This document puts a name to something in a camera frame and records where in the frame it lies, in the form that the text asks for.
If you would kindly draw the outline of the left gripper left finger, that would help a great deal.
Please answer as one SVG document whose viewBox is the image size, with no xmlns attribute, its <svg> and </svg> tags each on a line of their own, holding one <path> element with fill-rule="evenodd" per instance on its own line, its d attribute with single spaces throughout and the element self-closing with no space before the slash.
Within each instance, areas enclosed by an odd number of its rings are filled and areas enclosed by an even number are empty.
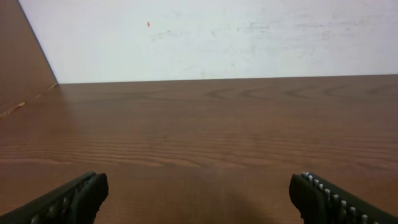
<svg viewBox="0 0 398 224">
<path fill-rule="evenodd" d="M 2 224 L 93 224 L 109 194 L 107 175 L 87 172 L 1 215 Z"/>
</svg>

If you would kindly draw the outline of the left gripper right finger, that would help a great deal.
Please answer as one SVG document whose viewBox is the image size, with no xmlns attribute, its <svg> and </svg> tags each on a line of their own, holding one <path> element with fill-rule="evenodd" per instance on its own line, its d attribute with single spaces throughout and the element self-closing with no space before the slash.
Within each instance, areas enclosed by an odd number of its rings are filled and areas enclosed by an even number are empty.
<svg viewBox="0 0 398 224">
<path fill-rule="evenodd" d="M 292 175 L 289 196 L 304 224 L 397 224 L 397 217 L 311 172 Z"/>
</svg>

